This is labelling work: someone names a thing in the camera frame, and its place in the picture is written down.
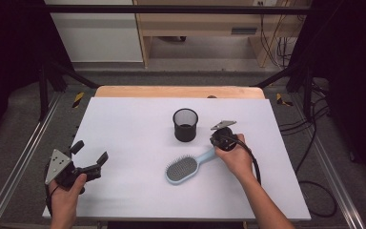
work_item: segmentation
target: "brush bristles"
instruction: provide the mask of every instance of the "brush bristles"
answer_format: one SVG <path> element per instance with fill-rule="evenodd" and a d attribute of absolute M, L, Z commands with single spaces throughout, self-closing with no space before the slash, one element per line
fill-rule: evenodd
<path fill-rule="evenodd" d="M 172 181 L 179 181 L 197 170 L 197 161 L 193 156 L 182 156 L 168 165 L 166 176 Z"/>

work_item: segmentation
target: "white table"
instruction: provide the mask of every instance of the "white table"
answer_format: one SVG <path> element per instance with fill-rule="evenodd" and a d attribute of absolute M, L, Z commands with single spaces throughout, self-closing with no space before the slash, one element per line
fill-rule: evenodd
<path fill-rule="evenodd" d="M 197 136 L 189 143 L 173 135 L 173 113 L 198 113 Z M 290 220 L 311 219 L 275 122 L 269 100 L 246 98 L 94 97 L 74 142 L 85 147 L 75 165 L 95 163 L 107 151 L 102 177 L 89 182 L 77 216 L 95 220 L 250 220 L 254 213 L 236 178 L 219 158 L 200 165 L 198 173 L 173 186 L 165 169 L 183 155 L 210 149 L 210 128 L 236 120 L 253 150 L 262 186 Z"/>

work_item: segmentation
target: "light blue hair brush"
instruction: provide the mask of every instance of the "light blue hair brush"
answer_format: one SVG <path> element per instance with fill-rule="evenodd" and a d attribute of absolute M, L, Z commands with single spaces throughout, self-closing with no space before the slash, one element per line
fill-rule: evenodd
<path fill-rule="evenodd" d="M 166 168 L 166 180 L 174 185 L 180 184 L 194 176 L 200 164 L 215 158 L 215 151 L 210 151 L 198 156 L 182 156 L 171 162 Z"/>

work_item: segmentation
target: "pen holder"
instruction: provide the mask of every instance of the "pen holder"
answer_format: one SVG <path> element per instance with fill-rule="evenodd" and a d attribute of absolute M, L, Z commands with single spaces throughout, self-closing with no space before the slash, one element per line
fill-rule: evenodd
<path fill-rule="evenodd" d="M 198 115 L 188 108 L 177 110 L 173 115 L 174 136 L 182 142 L 189 142 L 195 138 Z"/>

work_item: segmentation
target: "left hand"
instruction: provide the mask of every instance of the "left hand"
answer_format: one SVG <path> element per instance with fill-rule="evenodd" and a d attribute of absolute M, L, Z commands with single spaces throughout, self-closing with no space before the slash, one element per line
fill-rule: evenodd
<path fill-rule="evenodd" d="M 58 187 L 55 180 L 50 183 L 52 220 L 51 228 L 69 229 L 76 221 L 76 205 L 79 193 L 86 183 L 87 175 L 81 174 L 70 188 Z"/>

